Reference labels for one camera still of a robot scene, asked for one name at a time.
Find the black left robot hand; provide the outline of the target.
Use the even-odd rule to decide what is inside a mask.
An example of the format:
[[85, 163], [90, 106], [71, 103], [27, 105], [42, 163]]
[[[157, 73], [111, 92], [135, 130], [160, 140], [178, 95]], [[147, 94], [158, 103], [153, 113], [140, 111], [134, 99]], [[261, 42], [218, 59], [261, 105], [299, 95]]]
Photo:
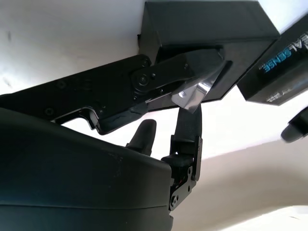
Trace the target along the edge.
[[308, 135], [308, 108], [301, 110], [281, 133], [281, 138], [291, 143]]

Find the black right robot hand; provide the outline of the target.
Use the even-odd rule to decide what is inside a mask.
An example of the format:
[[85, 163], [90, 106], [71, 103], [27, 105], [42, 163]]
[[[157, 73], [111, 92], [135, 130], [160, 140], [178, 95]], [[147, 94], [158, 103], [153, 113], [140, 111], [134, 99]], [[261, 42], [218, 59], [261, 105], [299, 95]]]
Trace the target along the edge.
[[151, 157], [156, 122], [125, 147], [64, 127], [82, 118], [105, 135], [138, 120], [148, 103], [215, 81], [222, 49], [146, 55], [0, 97], [0, 228], [3, 231], [169, 231], [173, 211], [200, 178], [200, 100], [179, 109], [168, 156]]

